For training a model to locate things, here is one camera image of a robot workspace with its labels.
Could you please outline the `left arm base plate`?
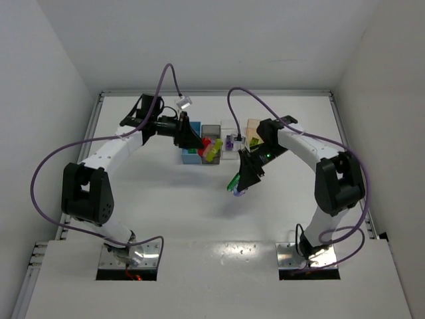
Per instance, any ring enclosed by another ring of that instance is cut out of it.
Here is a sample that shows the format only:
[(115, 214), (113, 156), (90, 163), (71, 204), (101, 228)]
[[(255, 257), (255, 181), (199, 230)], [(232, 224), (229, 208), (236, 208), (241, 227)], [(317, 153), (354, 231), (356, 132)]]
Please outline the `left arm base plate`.
[(161, 241), (153, 241), (130, 248), (117, 248), (104, 244), (100, 252), (98, 268), (102, 270), (153, 270), (159, 264)]

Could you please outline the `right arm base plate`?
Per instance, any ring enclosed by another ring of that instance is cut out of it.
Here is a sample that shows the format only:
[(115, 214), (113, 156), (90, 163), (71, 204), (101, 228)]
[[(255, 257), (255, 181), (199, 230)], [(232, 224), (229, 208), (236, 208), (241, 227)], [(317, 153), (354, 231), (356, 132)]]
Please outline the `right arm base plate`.
[(338, 269), (333, 246), (321, 249), (305, 259), (296, 251), (294, 242), (279, 242), (276, 243), (276, 255), (279, 270)]

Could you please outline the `purple lego brick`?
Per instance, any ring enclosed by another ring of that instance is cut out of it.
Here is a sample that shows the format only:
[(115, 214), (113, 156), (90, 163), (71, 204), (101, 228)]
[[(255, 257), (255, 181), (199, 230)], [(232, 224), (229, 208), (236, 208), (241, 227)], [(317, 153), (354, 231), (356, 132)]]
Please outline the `purple lego brick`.
[(231, 136), (226, 137), (225, 149), (227, 152), (231, 152), (234, 148), (234, 141)]

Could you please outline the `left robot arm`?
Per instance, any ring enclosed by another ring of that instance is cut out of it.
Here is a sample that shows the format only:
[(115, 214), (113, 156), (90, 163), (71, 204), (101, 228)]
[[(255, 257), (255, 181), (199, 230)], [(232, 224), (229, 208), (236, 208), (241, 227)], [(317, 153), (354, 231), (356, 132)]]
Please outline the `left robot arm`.
[(63, 171), (62, 212), (97, 232), (108, 252), (129, 262), (138, 254), (133, 231), (113, 216), (114, 197), (110, 178), (127, 158), (152, 136), (169, 136), (181, 149), (201, 149), (201, 137), (192, 129), (186, 109), (188, 96), (177, 99), (174, 116), (164, 116), (162, 97), (142, 94), (120, 122), (114, 138), (80, 163), (70, 163)]

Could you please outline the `green lego stack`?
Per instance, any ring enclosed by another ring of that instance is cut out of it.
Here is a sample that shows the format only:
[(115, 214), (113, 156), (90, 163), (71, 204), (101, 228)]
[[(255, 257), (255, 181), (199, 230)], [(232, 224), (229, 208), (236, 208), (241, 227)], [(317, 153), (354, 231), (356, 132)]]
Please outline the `green lego stack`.
[(235, 176), (231, 179), (231, 181), (229, 182), (229, 184), (226, 186), (226, 190), (227, 190), (228, 192), (233, 192), (235, 189), (237, 189), (239, 179), (240, 179), (240, 175), (239, 175), (239, 173), (237, 173), (237, 174), (236, 174), (236, 175), (235, 175)]

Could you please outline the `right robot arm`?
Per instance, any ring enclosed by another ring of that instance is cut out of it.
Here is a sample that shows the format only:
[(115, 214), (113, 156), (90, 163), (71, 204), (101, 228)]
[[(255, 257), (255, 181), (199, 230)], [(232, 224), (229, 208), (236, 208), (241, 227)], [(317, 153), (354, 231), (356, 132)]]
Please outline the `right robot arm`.
[(359, 161), (349, 152), (338, 151), (302, 134), (301, 126), (291, 116), (262, 120), (256, 131), (263, 142), (253, 150), (239, 150), (239, 172), (228, 190), (242, 195), (260, 182), (265, 165), (287, 151), (306, 163), (315, 174), (317, 208), (310, 224), (301, 232), (296, 249), (300, 256), (308, 259), (329, 247), (342, 218), (365, 196)]

